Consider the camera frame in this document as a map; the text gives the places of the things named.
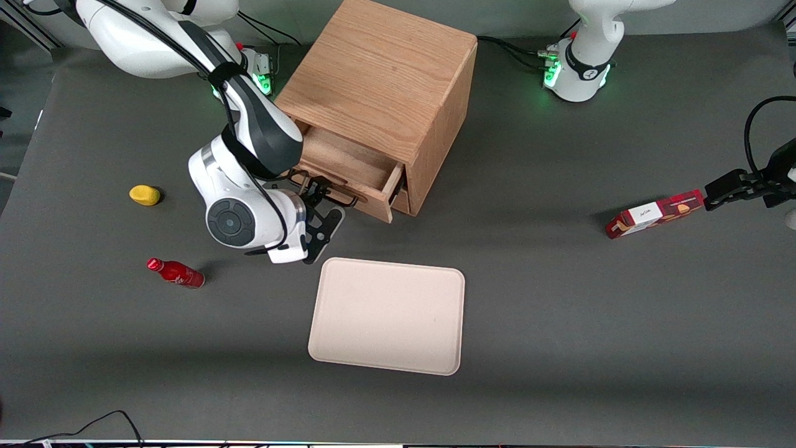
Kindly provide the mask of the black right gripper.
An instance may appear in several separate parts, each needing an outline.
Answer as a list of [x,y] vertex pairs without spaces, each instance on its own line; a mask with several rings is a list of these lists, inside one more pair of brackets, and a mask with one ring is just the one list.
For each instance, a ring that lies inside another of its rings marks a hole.
[[305,222],[307,226],[321,226],[324,216],[318,212],[318,205],[322,201],[330,204],[331,207],[344,207],[341,199],[344,199],[338,191],[329,190],[330,180],[326,177],[312,177],[307,189],[302,189],[299,198],[305,210]]

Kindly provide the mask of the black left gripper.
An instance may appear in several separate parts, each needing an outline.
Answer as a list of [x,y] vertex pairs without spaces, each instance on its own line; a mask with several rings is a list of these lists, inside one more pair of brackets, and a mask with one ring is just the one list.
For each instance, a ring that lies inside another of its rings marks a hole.
[[795,197],[795,139],[775,150],[764,168],[764,180],[772,193],[759,179],[746,170],[735,169],[705,186],[706,210],[714,212],[731,202],[764,197],[767,208],[774,208]]

